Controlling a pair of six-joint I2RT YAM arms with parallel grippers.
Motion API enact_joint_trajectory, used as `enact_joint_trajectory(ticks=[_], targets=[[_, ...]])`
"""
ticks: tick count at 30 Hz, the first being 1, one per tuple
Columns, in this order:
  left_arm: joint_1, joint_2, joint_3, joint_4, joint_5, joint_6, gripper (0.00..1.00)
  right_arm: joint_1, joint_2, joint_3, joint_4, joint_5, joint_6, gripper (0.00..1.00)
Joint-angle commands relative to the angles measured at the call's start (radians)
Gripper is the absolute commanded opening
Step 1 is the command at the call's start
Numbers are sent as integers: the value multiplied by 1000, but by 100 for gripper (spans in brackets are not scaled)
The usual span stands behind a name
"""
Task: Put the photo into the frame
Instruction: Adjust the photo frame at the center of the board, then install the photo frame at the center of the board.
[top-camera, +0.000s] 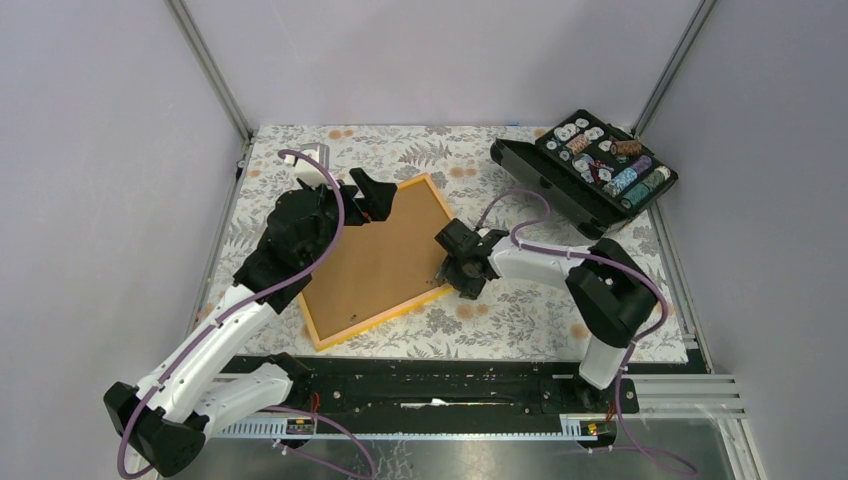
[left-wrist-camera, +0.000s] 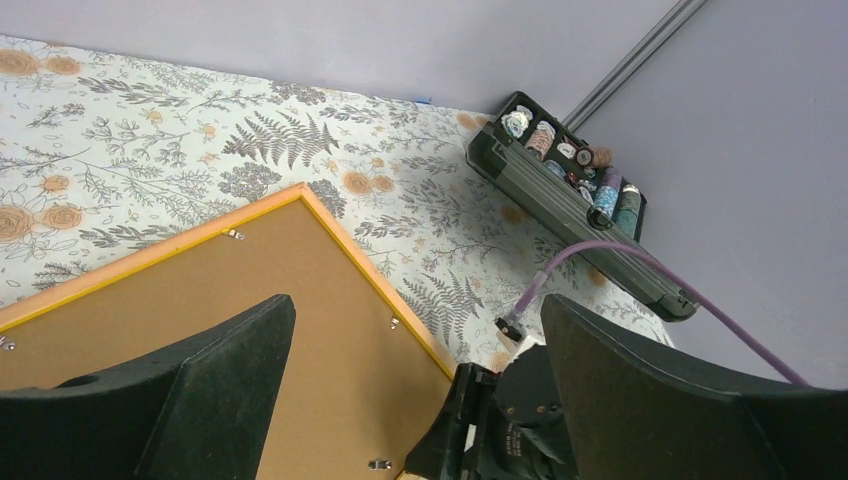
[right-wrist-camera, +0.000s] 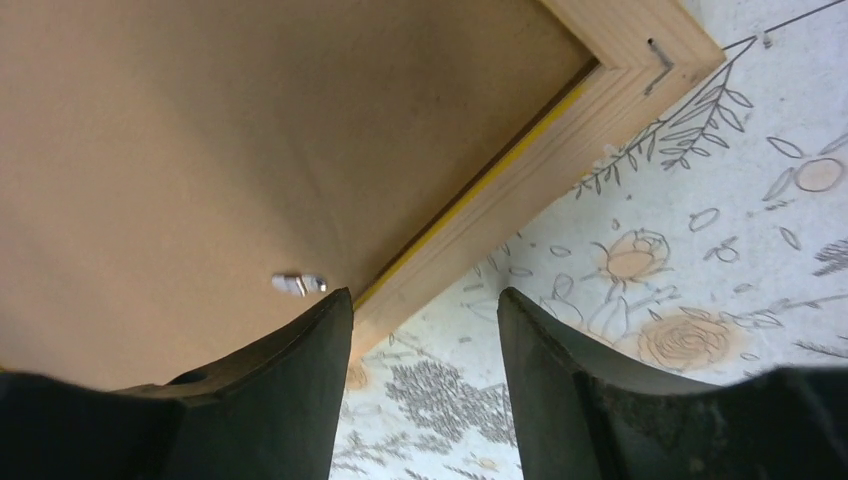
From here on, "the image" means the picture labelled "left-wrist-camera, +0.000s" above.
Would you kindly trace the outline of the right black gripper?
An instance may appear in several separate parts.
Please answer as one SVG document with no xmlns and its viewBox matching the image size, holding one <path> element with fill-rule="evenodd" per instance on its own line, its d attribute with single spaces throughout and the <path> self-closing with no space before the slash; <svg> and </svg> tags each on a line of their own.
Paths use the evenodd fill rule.
<svg viewBox="0 0 848 480">
<path fill-rule="evenodd" d="M 574 479 L 577 465 L 548 349 L 503 371 L 458 365 L 441 410 L 407 454 L 423 479 Z"/>
</svg>

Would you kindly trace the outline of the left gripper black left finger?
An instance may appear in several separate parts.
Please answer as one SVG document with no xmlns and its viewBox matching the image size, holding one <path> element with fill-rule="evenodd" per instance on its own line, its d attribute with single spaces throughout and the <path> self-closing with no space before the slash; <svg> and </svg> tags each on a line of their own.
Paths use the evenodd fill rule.
<svg viewBox="0 0 848 480">
<path fill-rule="evenodd" d="M 51 388 L 1 395 L 5 479 L 253 479 L 292 344 L 277 294 Z"/>
</svg>

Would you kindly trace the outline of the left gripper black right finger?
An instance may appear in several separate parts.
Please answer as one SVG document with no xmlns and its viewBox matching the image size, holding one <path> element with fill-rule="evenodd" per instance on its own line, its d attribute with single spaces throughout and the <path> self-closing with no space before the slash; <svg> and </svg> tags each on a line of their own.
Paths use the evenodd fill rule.
<svg viewBox="0 0 848 480">
<path fill-rule="evenodd" d="M 731 370 L 558 295 L 540 317 L 583 479 L 843 479 L 847 394 Z"/>
</svg>

